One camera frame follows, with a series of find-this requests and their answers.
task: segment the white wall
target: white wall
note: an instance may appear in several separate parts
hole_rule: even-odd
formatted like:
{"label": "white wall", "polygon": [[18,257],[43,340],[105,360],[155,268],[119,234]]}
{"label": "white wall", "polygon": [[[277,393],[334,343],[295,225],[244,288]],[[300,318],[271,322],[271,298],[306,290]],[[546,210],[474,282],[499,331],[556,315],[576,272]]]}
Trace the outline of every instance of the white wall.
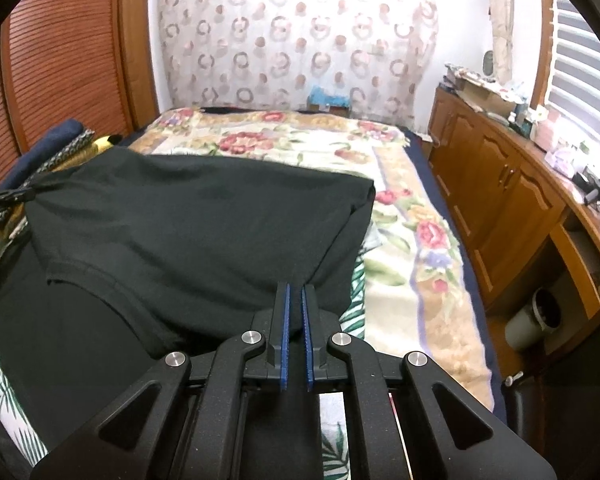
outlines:
{"label": "white wall", "polygon": [[[429,123],[436,87],[446,73],[445,63],[450,62],[481,72],[482,56],[492,45],[489,0],[435,1],[438,5],[438,40],[415,97],[414,126],[421,132],[426,131]],[[157,0],[149,0],[149,34],[158,104],[160,111],[164,111],[173,106],[173,101],[162,61],[157,3]]]}
{"label": "white wall", "polygon": [[542,0],[514,0],[512,81],[531,98],[538,73],[542,37]]}

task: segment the curtain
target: curtain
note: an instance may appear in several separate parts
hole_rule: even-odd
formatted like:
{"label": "curtain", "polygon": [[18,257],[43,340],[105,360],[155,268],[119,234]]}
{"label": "curtain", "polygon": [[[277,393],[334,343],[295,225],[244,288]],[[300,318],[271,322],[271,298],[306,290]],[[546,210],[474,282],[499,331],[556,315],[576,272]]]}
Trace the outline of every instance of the curtain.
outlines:
{"label": "curtain", "polygon": [[158,0],[176,106],[302,109],[314,87],[410,126],[435,0]]}
{"label": "curtain", "polygon": [[512,77],[513,0],[489,0],[493,27],[493,75],[505,85]]}

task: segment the cabinet handle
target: cabinet handle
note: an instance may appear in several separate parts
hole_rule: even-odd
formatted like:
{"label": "cabinet handle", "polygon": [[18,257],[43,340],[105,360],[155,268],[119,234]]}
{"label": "cabinet handle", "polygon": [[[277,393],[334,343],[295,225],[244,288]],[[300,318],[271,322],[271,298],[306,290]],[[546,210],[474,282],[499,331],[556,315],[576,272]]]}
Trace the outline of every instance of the cabinet handle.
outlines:
{"label": "cabinet handle", "polygon": [[516,172],[515,168],[513,170],[509,170],[509,174],[507,175],[506,179],[504,180],[504,189],[507,189],[507,186],[509,185],[511,177],[513,176],[513,174],[515,172]]}
{"label": "cabinet handle", "polygon": [[509,165],[505,164],[504,168],[502,168],[502,171],[500,172],[500,176],[498,177],[498,184],[502,184],[502,178],[508,169],[509,169]]}

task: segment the triangular cutout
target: triangular cutout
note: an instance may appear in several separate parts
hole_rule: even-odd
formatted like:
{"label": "triangular cutout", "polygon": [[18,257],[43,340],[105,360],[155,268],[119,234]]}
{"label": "triangular cutout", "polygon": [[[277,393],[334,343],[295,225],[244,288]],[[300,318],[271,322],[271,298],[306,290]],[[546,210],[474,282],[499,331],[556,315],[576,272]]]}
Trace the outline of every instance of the triangular cutout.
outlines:
{"label": "triangular cutout", "polygon": [[125,451],[131,451],[138,443],[159,393],[160,384],[150,384],[100,429],[99,437]]}
{"label": "triangular cutout", "polygon": [[433,385],[433,394],[445,417],[445,422],[456,447],[469,449],[475,444],[489,440],[493,430],[466,407],[460,399],[441,383]]}

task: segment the navy blue bed sheet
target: navy blue bed sheet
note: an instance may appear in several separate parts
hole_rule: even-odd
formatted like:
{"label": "navy blue bed sheet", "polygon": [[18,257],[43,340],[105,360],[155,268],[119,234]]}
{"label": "navy blue bed sheet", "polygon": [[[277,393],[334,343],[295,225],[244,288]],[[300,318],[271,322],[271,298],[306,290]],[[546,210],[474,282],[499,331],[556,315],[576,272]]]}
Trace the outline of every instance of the navy blue bed sheet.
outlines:
{"label": "navy blue bed sheet", "polygon": [[[420,177],[420,181],[422,182],[422,185],[429,196],[429,200],[431,200],[433,207],[435,207],[446,219],[454,235],[458,241],[460,241],[461,238],[458,228],[451,218],[449,208],[446,205],[442,194],[440,193],[440,188],[438,188],[436,179],[433,176],[431,168],[429,167],[429,161],[422,151],[420,139],[413,132],[410,132],[407,129],[401,128],[401,130],[403,130],[407,139],[410,140],[410,145],[407,146],[404,151],[407,152],[407,155],[409,155],[409,158],[415,166],[418,176]],[[507,415],[505,412],[504,397],[500,391],[502,377],[500,375],[500,369],[498,368],[496,352],[493,348],[493,343],[487,329],[487,319],[484,314],[484,305],[482,304],[482,299],[480,298],[480,291],[478,290],[478,282],[475,277],[474,268],[471,266],[469,255],[467,254],[462,242],[460,242],[460,253],[462,256],[462,262],[464,263],[464,286],[466,287],[466,290],[471,297],[472,305],[474,306],[475,322],[478,325],[480,339],[484,345],[485,361],[487,367],[489,370],[491,370],[491,391],[493,392],[494,399],[493,414],[506,424]]]}

